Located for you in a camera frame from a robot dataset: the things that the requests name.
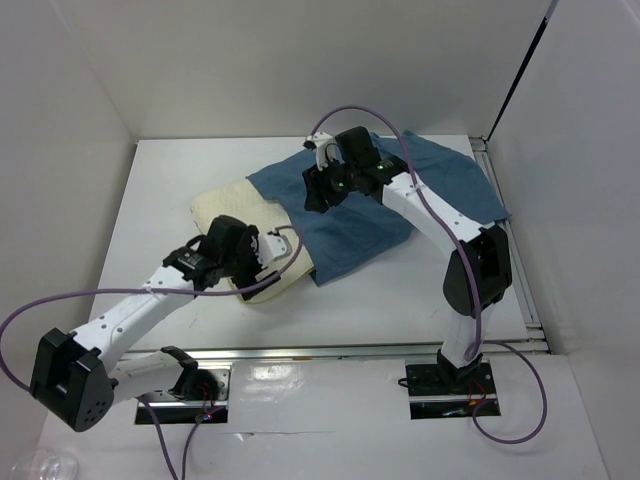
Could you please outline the blue fabric pillowcase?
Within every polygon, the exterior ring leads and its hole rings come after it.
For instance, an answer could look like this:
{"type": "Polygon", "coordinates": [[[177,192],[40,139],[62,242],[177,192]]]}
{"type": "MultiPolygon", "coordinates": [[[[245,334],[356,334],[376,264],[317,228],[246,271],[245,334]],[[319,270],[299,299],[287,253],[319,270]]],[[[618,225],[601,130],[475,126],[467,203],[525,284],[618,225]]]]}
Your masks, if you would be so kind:
{"type": "MultiPolygon", "coordinates": [[[[408,131],[403,140],[417,175],[462,214],[483,224],[510,216],[470,157],[408,131]]],[[[317,286],[323,286],[404,243],[413,227],[357,192],[324,214],[305,210],[302,172],[314,162],[314,153],[303,150],[249,175],[248,180],[264,200],[283,207],[289,223],[303,233],[313,264],[311,276],[317,286]]]]}

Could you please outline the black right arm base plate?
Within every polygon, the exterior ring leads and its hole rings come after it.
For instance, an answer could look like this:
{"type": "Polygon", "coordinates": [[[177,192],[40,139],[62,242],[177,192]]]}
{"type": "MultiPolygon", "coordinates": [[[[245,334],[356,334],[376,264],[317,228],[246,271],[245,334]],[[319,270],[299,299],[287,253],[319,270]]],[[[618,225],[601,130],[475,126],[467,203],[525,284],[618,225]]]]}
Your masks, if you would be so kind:
{"type": "Polygon", "coordinates": [[[456,385],[446,384],[436,364],[406,366],[406,376],[398,385],[408,392],[412,420],[472,417],[476,406],[482,416],[500,416],[493,372],[488,362],[480,364],[469,377],[456,385]]]}

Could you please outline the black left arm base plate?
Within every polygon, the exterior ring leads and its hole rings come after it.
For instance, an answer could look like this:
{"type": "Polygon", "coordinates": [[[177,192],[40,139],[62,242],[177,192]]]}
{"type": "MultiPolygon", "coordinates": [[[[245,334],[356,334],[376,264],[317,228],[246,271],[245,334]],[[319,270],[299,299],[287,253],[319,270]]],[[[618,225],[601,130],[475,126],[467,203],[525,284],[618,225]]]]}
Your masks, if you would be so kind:
{"type": "Polygon", "coordinates": [[[205,424],[228,421],[228,398],[231,380],[229,365],[199,369],[168,391],[145,396],[161,425],[188,425],[202,420],[205,424]]]}

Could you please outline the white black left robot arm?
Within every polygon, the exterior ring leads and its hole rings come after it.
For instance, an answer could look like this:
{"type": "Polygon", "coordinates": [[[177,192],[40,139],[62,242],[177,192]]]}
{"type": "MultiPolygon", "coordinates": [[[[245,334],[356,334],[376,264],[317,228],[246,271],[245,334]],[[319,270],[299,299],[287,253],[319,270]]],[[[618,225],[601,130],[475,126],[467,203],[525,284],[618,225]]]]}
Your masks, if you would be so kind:
{"type": "Polygon", "coordinates": [[[96,425],[115,404],[166,392],[176,399],[213,399],[215,378],[175,346],[134,359],[124,356],[150,330],[230,278],[248,295],[277,281],[268,267],[292,247],[277,230],[221,215],[209,230],[168,254],[136,294],[97,319],[64,333],[54,328],[37,348],[29,391],[76,432],[96,425]]]}

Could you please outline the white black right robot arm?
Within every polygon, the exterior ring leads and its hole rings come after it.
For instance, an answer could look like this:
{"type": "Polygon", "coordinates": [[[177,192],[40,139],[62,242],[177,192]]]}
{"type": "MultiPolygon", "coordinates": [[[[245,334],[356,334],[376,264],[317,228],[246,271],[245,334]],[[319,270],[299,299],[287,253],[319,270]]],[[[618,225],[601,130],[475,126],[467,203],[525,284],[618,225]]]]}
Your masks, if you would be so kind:
{"type": "Polygon", "coordinates": [[[303,173],[306,210],[324,213],[358,192],[407,220],[447,260],[443,294],[450,326],[436,355],[436,379],[444,390],[460,391],[481,363],[486,322],[512,284],[506,232],[451,206],[405,159],[383,156],[364,127],[337,136],[314,133],[303,146],[316,157],[303,173]]]}

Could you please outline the cream yellow foam pillow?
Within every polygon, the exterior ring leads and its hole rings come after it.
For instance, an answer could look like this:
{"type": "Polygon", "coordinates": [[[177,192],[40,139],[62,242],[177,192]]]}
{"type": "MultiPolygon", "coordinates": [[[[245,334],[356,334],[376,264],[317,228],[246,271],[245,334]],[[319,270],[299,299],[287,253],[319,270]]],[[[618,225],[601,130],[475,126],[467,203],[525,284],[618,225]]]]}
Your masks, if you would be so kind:
{"type": "MultiPolygon", "coordinates": [[[[255,225],[260,233],[292,225],[284,208],[277,201],[265,200],[248,179],[201,193],[191,201],[190,211],[201,233],[206,233],[212,220],[219,215],[228,215],[245,224],[255,225]]],[[[244,295],[239,300],[245,304],[266,302],[310,274],[313,269],[311,257],[303,246],[295,262],[282,274],[279,281],[251,298],[244,295]]]]}

